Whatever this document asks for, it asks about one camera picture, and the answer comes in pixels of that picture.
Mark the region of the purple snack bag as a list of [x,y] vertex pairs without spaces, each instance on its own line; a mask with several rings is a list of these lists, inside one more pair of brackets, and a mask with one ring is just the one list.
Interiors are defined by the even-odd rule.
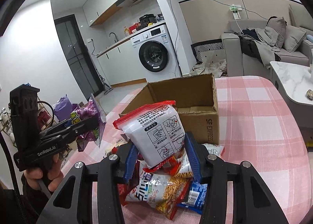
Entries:
[[106,126],[106,114],[93,95],[86,105],[77,107],[70,114],[66,126],[78,129],[76,144],[79,152],[83,152],[89,142],[101,145],[102,136]]

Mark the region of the white noodle snack bag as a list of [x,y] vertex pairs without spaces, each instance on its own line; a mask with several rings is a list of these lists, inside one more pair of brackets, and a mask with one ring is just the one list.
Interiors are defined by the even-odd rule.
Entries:
[[171,157],[162,167],[150,170],[145,161],[139,161],[139,184],[125,197],[125,202],[145,202],[168,219],[177,212],[177,204],[187,194],[193,178],[186,154],[179,159]]

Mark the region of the white red-edged snack bag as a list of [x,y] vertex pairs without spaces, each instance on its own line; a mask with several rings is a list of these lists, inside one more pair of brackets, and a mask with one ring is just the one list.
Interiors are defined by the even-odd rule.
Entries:
[[183,147],[185,131],[175,105],[175,101],[146,104],[113,122],[132,141],[149,168]]

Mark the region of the purple plastic bag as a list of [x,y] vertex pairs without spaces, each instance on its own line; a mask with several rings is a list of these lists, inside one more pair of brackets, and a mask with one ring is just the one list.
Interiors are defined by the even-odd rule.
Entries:
[[67,95],[61,97],[56,104],[52,106],[54,115],[57,117],[58,121],[62,122],[70,118],[72,112],[72,103],[67,97]]

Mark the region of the blue white snack bag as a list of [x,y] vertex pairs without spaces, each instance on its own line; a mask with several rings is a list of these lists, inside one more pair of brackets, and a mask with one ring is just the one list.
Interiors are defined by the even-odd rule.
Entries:
[[192,180],[183,201],[177,204],[177,207],[187,208],[198,214],[203,213],[207,184],[200,184]]

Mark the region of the pink checkered tablecloth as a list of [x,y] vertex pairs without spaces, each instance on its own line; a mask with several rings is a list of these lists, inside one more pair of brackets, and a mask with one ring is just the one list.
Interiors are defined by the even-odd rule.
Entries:
[[[251,162],[288,222],[300,223],[312,206],[312,177],[305,143],[284,99],[269,80],[258,76],[218,78],[215,82],[222,158],[237,164]],[[112,123],[144,85],[132,85],[128,90],[118,87],[101,98],[107,124],[100,148],[91,142],[84,152],[74,152],[62,168],[64,175],[77,161],[91,164],[102,160],[105,150],[121,139]],[[108,113],[105,104],[113,100],[120,102]],[[145,203],[128,204],[122,209],[125,223],[200,221],[200,215],[188,209],[178,209],[173,221]]]

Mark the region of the black glass door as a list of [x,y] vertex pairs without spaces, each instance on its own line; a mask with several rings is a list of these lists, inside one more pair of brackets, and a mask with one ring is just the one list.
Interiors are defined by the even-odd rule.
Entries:
[[88,100],[104,90],[103,83],[83,41],[75,15],[54,20],[60,45],[69,68],[84,97]]

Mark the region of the yellow bottle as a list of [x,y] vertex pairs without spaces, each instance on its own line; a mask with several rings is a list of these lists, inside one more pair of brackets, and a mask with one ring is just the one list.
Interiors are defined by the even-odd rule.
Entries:
[[129,35],[130,35],[129,29],[128,29],[126,26],[124,27],[124,34],[125,34],[126,36],[129,36]]

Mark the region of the cardboard SF Express box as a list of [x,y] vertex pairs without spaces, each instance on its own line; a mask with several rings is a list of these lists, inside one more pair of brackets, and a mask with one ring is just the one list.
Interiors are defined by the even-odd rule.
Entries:
[[220,143],[219,111],[213,74],[148,83],[119,113],[122,117],[145,105],[175,101],[183,128],[198,143]]

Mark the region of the white washing machine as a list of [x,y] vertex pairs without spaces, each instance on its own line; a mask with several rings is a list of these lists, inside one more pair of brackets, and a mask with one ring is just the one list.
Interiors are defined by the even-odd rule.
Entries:
[[182,77],[178,58],[165,23],[152,26],[131,39],[147,82]]

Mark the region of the white marble coffee table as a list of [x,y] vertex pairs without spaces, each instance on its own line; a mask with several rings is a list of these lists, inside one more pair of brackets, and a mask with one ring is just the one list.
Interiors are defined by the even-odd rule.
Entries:
[[277,88],[299,127],[312,128],[311,69],[307,66],[272,61],[271,82]]

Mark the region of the black patterned chair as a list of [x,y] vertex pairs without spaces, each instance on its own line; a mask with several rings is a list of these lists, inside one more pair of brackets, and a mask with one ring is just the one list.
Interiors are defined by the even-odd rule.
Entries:
[[213,63],[226,58],[222,39],[196,42],[191,45],[191,49],[197,64],[203,62]]

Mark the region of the grey sofa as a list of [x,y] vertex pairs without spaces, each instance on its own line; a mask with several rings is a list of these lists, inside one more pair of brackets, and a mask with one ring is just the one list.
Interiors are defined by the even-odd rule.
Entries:
[[[304,6],[289,5],[289,18],[272,16],[267,20],[230,20],[221,35],[226,53],[227,73],[234,76],[270,77],[270,63],[280,61],[297,65],[312,64],[312,17]],[[306,31],[294,52],[283,48],[286,26]]]

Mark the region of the grey cushion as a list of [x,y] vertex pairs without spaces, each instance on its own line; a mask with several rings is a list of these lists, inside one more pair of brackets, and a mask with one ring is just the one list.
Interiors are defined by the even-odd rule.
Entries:
[[305,37],[305,30],[292,25],[287,25],[283,48],[287,52],[294,52],[300,46]]

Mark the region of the wall power strip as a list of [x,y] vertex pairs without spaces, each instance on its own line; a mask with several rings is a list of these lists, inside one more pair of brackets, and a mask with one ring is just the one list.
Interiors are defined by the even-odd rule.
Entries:
[[229,7],[230,11],[232,12],[233,14],[233,18],[235,20],[240,20],[241,19],[241,16],[240,16],[240,11],[242,11],[242,7],[240,5],[235,5],[235,4],[232,4],[230,7]]

